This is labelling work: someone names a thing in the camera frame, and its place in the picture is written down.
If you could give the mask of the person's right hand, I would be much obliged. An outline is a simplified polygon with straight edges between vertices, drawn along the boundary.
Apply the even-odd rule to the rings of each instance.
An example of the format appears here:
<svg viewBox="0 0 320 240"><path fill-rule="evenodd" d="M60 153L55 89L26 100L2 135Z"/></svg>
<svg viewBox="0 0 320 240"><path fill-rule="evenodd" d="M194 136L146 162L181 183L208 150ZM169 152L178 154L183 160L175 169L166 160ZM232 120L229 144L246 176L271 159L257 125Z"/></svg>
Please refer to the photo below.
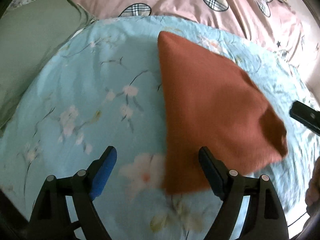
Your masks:
<svg viewBox="0 0 320 240"><path fill-rule="evenodd" d="M320 171L320 157L315 162L312 177L309 181L309 187L306 191L305 203L311 206L319 200L319 171Z"/></svg>

